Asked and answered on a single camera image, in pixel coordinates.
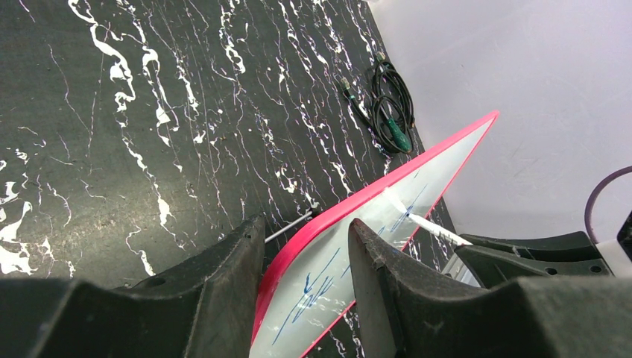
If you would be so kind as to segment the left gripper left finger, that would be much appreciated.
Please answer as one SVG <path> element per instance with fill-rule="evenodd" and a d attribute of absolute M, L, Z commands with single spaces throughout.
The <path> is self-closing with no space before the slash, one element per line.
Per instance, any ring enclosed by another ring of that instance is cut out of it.
<path fill-rule="evenodd" d="M 3 279 L 3 357 L 247 357 L 265 251 L 254 215 L 131 288 Z"/>

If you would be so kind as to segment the white blue whiteboard marker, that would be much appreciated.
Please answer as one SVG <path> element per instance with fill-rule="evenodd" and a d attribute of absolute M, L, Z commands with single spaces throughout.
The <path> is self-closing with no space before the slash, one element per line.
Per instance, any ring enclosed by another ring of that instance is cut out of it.
<path fill-rule="evenodd" d="M 456 233 L 453 233 L 444 227 L 441 227 L 434 222 L 429 221 L 428 219 L 423 218 L 422 216 L 409 213 L 406 217 L 412 220 L 415 224 L 417 224 L 422 229 L 428 231 L 431 235 L 443 238 L 451 242 L 453 245 L 462 246 L 462 245 L 471 245 L 471 242 L 460 237 Z"/>

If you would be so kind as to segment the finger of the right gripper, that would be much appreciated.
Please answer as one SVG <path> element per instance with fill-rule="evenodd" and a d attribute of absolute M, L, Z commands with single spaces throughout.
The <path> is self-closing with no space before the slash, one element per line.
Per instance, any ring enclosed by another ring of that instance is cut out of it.
<path fill-rule="evenodd" d="M 484 288 L 493 288 L 519 277 L 598 277 L 613 274 L 602 259 L 546 262 L 477 245 L 459 246 L 455 253 Z"/>
<path fill-rule="evenodd" d="M 539 239 L 500 239 L 472 234 L 461 234 L 461 238 L 476 246 L 530 260 L 578 262 L 598 258 L 598 250 L 583 231 Z"/>

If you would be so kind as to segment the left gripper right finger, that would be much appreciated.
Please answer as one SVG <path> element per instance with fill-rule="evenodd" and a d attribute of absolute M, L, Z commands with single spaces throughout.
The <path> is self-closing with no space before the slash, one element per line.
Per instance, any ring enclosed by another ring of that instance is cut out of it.
<path fill-rule="evenodd" d="M 368 357 L 629 357 L 631 280 L 519 277 L 471 286 L 349 227 L 361 341 Z"/>

